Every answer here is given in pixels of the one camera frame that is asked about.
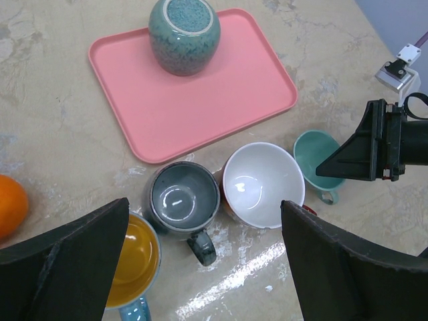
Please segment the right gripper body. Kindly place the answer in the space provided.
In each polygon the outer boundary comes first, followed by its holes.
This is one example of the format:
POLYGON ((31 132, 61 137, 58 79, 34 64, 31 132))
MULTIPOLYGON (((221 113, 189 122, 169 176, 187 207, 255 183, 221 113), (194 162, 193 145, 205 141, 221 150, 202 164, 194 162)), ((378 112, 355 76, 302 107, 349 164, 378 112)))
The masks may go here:
POLYGON ((402 106, 386 111, 386 129, 381 140, 377 177, 397 181, 407 165, 427 165, 427 117, 411 111, 407 96, 402 106))

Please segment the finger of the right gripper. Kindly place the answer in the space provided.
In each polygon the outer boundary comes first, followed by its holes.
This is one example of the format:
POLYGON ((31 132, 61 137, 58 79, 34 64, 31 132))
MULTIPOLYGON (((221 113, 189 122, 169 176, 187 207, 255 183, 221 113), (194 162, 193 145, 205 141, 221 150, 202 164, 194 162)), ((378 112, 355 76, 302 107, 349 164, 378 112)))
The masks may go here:
POLYGON ((374 181, 383 174, 385 101, 367 102, 355 133, 316 168, 321 177, 374 181))

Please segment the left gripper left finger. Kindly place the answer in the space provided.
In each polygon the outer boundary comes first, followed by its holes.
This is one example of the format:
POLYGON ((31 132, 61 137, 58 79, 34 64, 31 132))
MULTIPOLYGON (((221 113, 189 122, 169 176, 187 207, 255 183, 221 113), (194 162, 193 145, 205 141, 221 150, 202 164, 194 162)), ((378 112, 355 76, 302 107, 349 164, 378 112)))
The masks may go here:
POLYGON ((121 198, 1 249, 1 319, 101 320, 128 221, 121 198))

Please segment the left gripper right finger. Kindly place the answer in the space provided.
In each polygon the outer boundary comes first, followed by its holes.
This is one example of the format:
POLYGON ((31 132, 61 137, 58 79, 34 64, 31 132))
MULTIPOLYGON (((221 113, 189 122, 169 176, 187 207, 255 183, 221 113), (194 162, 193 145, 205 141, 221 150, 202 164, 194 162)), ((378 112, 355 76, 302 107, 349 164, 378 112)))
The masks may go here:
POLYGON ((345 231, 282 201, 282 235, 305 320, 426 320, 427 252, 345 231))

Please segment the small teal mug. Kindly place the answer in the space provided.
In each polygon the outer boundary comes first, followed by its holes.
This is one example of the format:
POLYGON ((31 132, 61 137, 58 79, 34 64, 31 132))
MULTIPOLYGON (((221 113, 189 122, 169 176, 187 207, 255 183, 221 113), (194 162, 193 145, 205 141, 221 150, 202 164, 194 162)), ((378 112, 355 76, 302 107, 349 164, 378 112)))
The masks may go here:
POLYGON ((306 182, 316 191, 318 198, 327 205, 337 204, 337 189, 345 179, 321 177, 316 168, 340 145, 323 130, 308 130, 299 135, 293 146, 293 155, 306 182))

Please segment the blue butterfly mug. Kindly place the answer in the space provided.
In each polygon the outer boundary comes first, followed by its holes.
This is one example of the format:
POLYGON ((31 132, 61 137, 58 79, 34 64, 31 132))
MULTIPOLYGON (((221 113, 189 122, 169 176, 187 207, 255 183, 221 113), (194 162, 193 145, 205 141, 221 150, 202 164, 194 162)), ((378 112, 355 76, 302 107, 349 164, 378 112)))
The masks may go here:
POLYGON ((121 320, 150 320, 145 295, 160 266, 161 245, 156 231, 146 219, 130 213, 106 309, 118 310, 121 320))

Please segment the dark red mug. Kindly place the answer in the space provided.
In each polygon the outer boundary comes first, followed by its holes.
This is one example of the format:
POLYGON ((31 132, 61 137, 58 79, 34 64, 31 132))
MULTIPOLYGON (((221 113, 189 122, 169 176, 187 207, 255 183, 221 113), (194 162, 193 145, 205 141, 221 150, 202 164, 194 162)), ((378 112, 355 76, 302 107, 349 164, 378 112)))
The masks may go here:
POLYGON ((236 222, 255 229, 282 226, 281 203, 304 204, 306 186, 297 162, 282 147, 253 142, 237 149, 221 170, 221 202, 236 222))

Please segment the grey-blue mug front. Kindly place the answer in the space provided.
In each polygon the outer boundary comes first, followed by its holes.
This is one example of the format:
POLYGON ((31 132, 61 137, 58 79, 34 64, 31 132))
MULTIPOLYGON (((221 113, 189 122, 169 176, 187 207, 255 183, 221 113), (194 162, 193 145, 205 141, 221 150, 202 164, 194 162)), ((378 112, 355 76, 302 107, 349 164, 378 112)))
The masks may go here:
POLYGON ((205 167, 179 161, 151 175, 142 194, 142 214, 157 233, 186 241, 200 264, 207 267, 217 259, 207 228, 220 200, 219 186, 205 167))

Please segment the teal mug back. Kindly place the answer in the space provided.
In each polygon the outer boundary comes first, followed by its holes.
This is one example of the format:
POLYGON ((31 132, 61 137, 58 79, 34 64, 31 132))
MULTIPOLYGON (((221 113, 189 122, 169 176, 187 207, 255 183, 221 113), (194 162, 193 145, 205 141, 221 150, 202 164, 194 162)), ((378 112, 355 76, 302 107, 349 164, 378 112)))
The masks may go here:
POLYGON ((201 72, 217 51, 221 26, 206 1, 157 1, 148 22, 152 52, 176 76, 201 72))

